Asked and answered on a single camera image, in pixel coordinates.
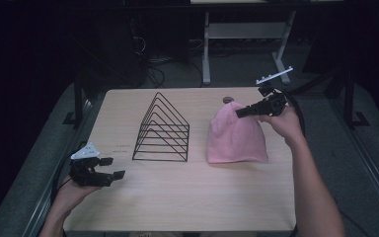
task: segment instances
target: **cable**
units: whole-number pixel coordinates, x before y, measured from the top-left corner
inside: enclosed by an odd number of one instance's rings
[[[361,233],[367,237],[370,237],[367,231],[364,230],[356,221],[354,221],[349,215],[347,215],[345,212],[343,212],[341,209],[339,209],[341,215],[345,217],[347,220],[349,220]]]
[[[166,63],[166,62],[171,62],[171,61],[174,61],[175,58],[174,57],[163,57],[163,58],[153,58],[153,59],[150,59],[149,61],[152,62],[152,63]]]
[[[66,160],[69,158],[70,156],[66,156],[64,157],[58,164],[57,168],[56,168],[56,172],[54,173],[54,176],[53,176],[53,182],[52,182],[52,185],[51,185],[51,193],[50,193],[50,205],[53,205],[53,202],[57,196],[57,192],[58,190],[63,186],[65,185],[67,182],[63,183],[61,186],[59,186],[59,178],[60,178],[60,174],[61,174],[61,171],[63,169],[63,166],[64,164],[66,163]]]
[[[144,49],[146,49],[146,40],[144,40],[144,38],[141,37],[134,37],[134,39],[141,40],[143,42],[142,48],[139,51],[136,51],[136,53],[141,56],[143,54]]]
[[[72,180],[72,178],[69,178],[67,181],[65,181],[63,184],[61,184],[61,186],[58,189],[60,190],[64,185],[67,184],[67,182],[69,182],[71,180]]]
[[[161,71],[160,69],[154,68],[154,67],[149,67],[148,69],[151,70],[151,74],[148,72],[147,77],[154,84],[155,88],[164,87],[163,83],[165,82],[165,73]],[[158,81],[158,78],[156,77],[156,74],[154,71],[161,73],[162,79],[160,82]]]
[[[288,99],[288,101],[294,107],[295,112],[297,113],[297,116],[298,116],[298,120],[300,122],[301,130],[303,131],[303,135],[306,136],[306,124],[304,122],[304,116],[303,116],[303,113],[301,112],[300,106],[297,103],[297,100],[295,100],[294,97],[291,96],[291,94],[288,93],[285,89],[282,89],[280,91],[282,92],[282,94],[284,94],[284,96]]]
[[[189,65],[195,67],[195,69],[198,71],[199,76],[201,77],[201,83],[199,84],[199,88],[201,88],[202,85],[203,85],[203,81],[202,81],[202,72],[201,72],[201,70],[199,69],[199,67],[197,67],[197,66],[196,66],[194,63],[192,63],[192,62],[189,62]]]
[[[237,51],[234,46],[229,45],[228,43],[226,43],[226,41],[222,43],[222,46],[218,46],[213,43],[209,43],[209,44],[211,44],[211,47],[208,53],[208,56],[210,57],[229,57],[229,56],[233,56],[238,53],[241,53],[243,51],[242,49],[240,51]]]

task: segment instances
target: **human hand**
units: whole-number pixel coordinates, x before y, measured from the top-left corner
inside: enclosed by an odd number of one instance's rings
[[[279,135],[285,138],[285,142],[288,145],[293,141],[304,139],[300,121],[292,107],[286,106],[281,115],[277,117],[257,116],[256,119],[268,122]]]
[[[81,187],[67,176],[63,180],[62,187],[57,192],[52,208],[55,208],[60,214],[67,216],[87,195],[100,189],[101,187]]]
[[[47,215],[39,237],[63,236],[63,223],[73,208],[82,202],[85,197],[101,187],[80,187],[69,176],[64,178],[63,185],[57,192],[50,212]]]

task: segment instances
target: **gray floor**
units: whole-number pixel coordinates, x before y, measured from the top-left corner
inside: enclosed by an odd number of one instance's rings
[[[283,56],[286,65],[294,68],[289,73],[291,83],[282,85],[278,79],[272,85],[287,90],[297,88],[318,75],[302,73],[310,46],[290,44]],[[253,87],[255,80],[275,73],[270,53],[274,44],[259,48],[255,53],[237,53],[226,57],[211,57],[209,87]],[[156,66],[165,74],[165,88],[193,88],[200,85],[201,59],[192,57],[190,63],[170,62]],[[367,149],[379,170],[379,112],[369,94],[355,87],[354,110],[363,112],[370,126],[350,131],[340,118],[342,97],[328,100],[323,91],[327,83],[296,96],[306,121],[306,137],[320,172],[342,212],[365,229],[369,236],[379,236],[379,190],[356,149],[356,138]],[[147,80],[141,88],[153,88]],[[86,141],[98,115],[104,93],[88,104],[85,120],[77,129],[62,124],[67,113],[74,111],[73,88],[70,86],[60,98],[43,128],[23,169],[0,208],[0,236],[35,236],[40,221],[39,211],[46,208],[47,186],[57,164],[69,152]],[[349,219],[344,219],[347,236],[365,236]],[[73,232],[68,236],[121,236],[121,233]],[[288,236],[284,233],[259,233],[259,236]]]

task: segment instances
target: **triangular wire frame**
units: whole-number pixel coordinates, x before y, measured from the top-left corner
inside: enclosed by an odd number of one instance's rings
[[[187,162],[189,140],[190,124],[158,92],[141,122],[133,160]]]

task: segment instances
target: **black wire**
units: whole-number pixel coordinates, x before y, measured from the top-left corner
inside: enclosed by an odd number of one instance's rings
[[[191,66],[193,66],[193,67],[195,67],[195,69],[198,71],[199,76],[200,76],[200,78],[201,78],[201,83],[199,84],[199,88],[201,88],[202,85],[203,85],[203,81],[202,81],[202,72],[201,72],[201,70],[199,69],[199,67],[197,67],[197,66],[195,65],[195,63],[188,62],[188,64],[191,65]]]
[[[148,72],[147,76],[149,77],[149,80],[154,84],[155,88],[164,87],[163,83],[165,82],[165,73],[162,70],[154,67],[149,67],[148,69],[151,70],[151,74]],[[157,71],[162,75],[160,82],[158,81],[158,78],[156,77],[154,71]]]
[[[57,192],[58,190],[61,188],[58,186],[59,184],[59,178],[60,178],[60,174],[61,174],[61,171],[63,169],[63,166],[64,164],[66,163],[66,160],[69,158],[69,156],[66,156],[64,157],[60,163],[58,164],[57,168],[56,168],[56,172],[54,174],[54,177],[53,177],[53,182],[52,182],[52,186],[51,186],[51,194],[50,194],[50,205],[53,204],[56,196],[57,196]]]
[[[347,215],[345,212],[343,212],[341,209],[339,209],[341,215],[345,217],[347,220],[349,220],[357,229],[359,229],[363,235],[370,237],[367,231],[364,230],[356,221],[354,221],[349,215]]]
[[[298,120],[300,122],[301,130],[303,131],[303,135],[306,136],[306,124],[304,122],[304,116],[303,113],[301,112],[300,106],[297,103],[297,100],[293,96],[291,96],[290,93],[288,93],[286,90],[280,90],[282,94],[288,99],[288,101],[291,103],[292,107],[294,107]]]
[[[69,182],[71,180],[72,180],[72,178],[69,178],[67,181],[65,181],[63,184],[61,184],[61,186],[58,189],[60,190],[64,185],[67,184],[67,182]]]
[[[241,53],[243,50],[240,50],[238,52],[234,46],[229,46],[224,42],[223,46],[212,44],[208,51],[208,56],[210,57],[230,57],[238,53]]]

